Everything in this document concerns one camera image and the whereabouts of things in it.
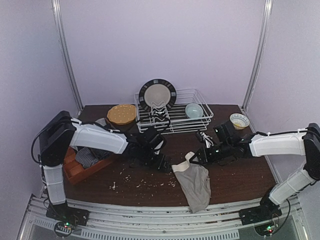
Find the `grey beige sock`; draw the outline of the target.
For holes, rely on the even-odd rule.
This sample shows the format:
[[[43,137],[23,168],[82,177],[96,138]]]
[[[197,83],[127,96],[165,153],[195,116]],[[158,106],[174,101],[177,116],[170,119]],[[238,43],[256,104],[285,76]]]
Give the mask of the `grey beige sock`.
[[[211,198],[209,171],[199,164],[191,163],[194,156],[195,153],[190,151],[185,155],[185,161],[171,167],[193,214],[205,210]]]

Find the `grey striped boxer underwear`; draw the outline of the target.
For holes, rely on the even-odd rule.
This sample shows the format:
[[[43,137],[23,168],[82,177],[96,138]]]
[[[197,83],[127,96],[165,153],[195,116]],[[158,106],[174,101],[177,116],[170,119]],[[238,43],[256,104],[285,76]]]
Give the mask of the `grey striped boxer underwear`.
[[[84,147],[76,153],[75,161],[81,164],[84,169],[88,169],[95,165],[99,160],[95,158],[89,148]]]

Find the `brown wooden organizer box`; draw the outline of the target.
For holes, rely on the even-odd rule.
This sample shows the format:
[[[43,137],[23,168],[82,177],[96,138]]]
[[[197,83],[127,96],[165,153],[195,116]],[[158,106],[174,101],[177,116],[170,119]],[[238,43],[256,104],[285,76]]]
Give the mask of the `brown wooden organizer box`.
[[[112,164],[117,157],[109,151],[88,147],[69,147],[63,171],[67,180],[76,185]]]

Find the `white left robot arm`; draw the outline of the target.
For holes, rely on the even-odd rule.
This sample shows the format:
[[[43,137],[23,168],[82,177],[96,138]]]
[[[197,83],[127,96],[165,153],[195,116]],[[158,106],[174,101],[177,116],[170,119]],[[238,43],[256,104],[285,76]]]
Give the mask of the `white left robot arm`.
[[[63,163],[69,148],[82,158],[125,155],[160,172],[169,172],[170,159],[161,153],[166,145],[162,133],[153,126],[143,133],[112,129],[96,121],[81,121],[68,111],[59,112],[34,138],[31,157],[40,165],[49,203],[67,203],[63,180]]]

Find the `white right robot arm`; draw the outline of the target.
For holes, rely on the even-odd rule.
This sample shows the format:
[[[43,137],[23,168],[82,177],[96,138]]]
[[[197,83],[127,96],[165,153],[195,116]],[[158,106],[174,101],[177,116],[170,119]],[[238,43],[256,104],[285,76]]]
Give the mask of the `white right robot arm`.
[[[205,146],[191,158],[190,163],[205,166],[226,158],[251,159],[262,156],[303,156],[304,166],[296,170],[287,180],[275,185],[261,199],[258,212],[273,214],[279,205],[305,187],[320,180],[320,127],[310,123],[306,128],[278,132],[254,132],[240,136],[231,121],[214,127],[219,143],[210,141],[203,132]]]

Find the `navy striped rolled underwear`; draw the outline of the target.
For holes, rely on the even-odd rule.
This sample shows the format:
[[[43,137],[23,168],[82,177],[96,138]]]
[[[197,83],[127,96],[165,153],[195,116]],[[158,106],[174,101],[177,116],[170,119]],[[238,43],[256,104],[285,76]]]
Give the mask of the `navy striped rolled underwear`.
[[[102,150],[102,149],[93,149],[93,153],[96,159],[104,160],[107,159],[110,155],[113,153],[107,150]]]

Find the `yellow patterned white bowl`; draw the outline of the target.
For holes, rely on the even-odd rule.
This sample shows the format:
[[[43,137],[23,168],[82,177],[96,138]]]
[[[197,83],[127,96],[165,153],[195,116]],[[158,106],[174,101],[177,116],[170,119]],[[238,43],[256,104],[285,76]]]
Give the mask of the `yellow patterned white bowl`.
[[[229,120],[236,130],[243,130],[250,125],[248,117],[240,113],[231,114]]]

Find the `yellow dotted plate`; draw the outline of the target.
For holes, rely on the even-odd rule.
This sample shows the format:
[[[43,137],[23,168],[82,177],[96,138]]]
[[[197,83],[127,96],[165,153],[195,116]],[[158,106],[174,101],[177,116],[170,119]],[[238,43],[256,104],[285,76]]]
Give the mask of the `yellow dotted plate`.
[[[136,119],[136,107],[132,104],[119,104],[113,106],[106,117],[116,125],[127,125]]]

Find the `light blue bowl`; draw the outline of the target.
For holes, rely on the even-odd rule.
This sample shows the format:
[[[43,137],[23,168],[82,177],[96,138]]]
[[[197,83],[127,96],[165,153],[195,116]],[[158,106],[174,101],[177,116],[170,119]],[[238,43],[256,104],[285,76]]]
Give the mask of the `light blue bowl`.
[[[188,118],[201,118],[204,114],[203,108],[197,103],[189,103],[185,107],[185,114]]]

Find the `grey rolled sock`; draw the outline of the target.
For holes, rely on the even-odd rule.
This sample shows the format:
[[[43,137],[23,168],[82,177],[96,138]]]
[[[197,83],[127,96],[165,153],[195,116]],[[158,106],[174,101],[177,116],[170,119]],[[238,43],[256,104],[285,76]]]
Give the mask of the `grey rolled sock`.
[[[107,125],[106,119],[104,117],[97,119],[95,122],[102,125],[102,126]]]

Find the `black rimmed grey plate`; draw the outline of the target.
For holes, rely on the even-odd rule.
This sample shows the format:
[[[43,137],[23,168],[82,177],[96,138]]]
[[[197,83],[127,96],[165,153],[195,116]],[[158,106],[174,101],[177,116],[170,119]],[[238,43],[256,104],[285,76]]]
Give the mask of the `black rimmed grey plate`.
[[[138,93],[138,101],[142,109],[150,112],[152,103],[161,105],[164,103],[167,109],[171,109],[177,99],[177,91],[172,83],[165,79],[152,79],[145,83]]]

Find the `aluminium front rail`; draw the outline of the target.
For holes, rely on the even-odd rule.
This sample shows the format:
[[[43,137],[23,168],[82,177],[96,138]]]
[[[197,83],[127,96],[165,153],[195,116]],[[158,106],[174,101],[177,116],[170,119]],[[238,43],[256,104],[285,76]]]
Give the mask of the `aluminium front rail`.
[[[45,198],[31,196],[17,240],[62,240],[54,233],[57,220],[46,217]],[[190,213],[188,207],[142,207],[68,199],[71,207],[88,210],[86,226],[66,240],[311,240],[298,197],[290,198],[290,215],[272,237],[260,236],[256,224],[242,225],[239,211],[257,207],[259,198],[209,205]]]

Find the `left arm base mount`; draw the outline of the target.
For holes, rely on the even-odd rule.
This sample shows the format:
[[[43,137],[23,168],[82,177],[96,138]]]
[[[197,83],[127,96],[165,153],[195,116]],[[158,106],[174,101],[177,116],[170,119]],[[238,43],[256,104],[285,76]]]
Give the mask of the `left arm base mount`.
[[[47,218],[56,220],[53,232],[63,240],[72,235],[78,227],[85,227],[89,220],[90,212],[86,209],[71,207],[65,201],[61,204],[53,204],[47,197],[43,201],[46,208],[45,216]]]

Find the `aluminium frame post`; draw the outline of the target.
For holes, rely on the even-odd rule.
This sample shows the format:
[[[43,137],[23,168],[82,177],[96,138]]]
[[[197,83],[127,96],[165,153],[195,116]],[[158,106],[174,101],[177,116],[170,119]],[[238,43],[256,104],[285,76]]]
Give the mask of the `aluminium frame post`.
[[[78,112],[80,113],[84,109],[84,105],[80,96],[79,88],[76,83],[75,74],[72,67],[72,62],[68,50],[67,39],[63,24],[63,16],[61,11],[61,3],[60,0],[52,0],[52,10],[55,26],[57,29],[59,45],[62,53],[62,58],[64,62],[64,66],[67,73],[67,79],[70,84],[71,92],[73,94],[73,98],[75,100],[75,104],[77,106]]]
[[[253,62],[252,71],[250,74],[249,83],[247,86],[247,90],[244,96],[244,100],[241,106],[241,109],[244,112],[248,111],[254,89],[256,86],[256,82],[258,80],[260,68],[261,68],[261,62],[263,58],[263,54],[265,51],[265,45],[266,45],[266,39],[268,35],[269,25],[270,25],[270,18],[272,14],[272,7],[273,7],[273,0],[265,0],[264,1],[264,9],[263,9],[263,16],[261,20],[261,26],[260,26],[260,33],[258,38],[258,44],[256,49],[256,54]]]

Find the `right aluminium frame post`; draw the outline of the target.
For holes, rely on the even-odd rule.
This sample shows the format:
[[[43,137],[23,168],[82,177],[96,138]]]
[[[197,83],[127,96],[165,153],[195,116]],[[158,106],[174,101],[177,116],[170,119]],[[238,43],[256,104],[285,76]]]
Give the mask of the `right aluminium frame post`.
[[[265,51],[265,45],[266,45],[266,39],[268,35],[269,25],[270,25],[270,18],[272,14],[272,7],[273,7],[273,0],[265,0],[264,1],[264,9],[263,9],[263,16],[261,20],[261,26],[260,26],[260,33],[258,38],[258,44],[256,49],[256,54],[253,62],[252,71],[250,74],[249,83],[247,86],[247,90],[244,96],[244,100],[241,106],[241,109],[244,112],[248,111],[254,89],[256,86],[256,82],[258,80],[260,68],[261,68],[261,62],[263,58],[263,54]]]

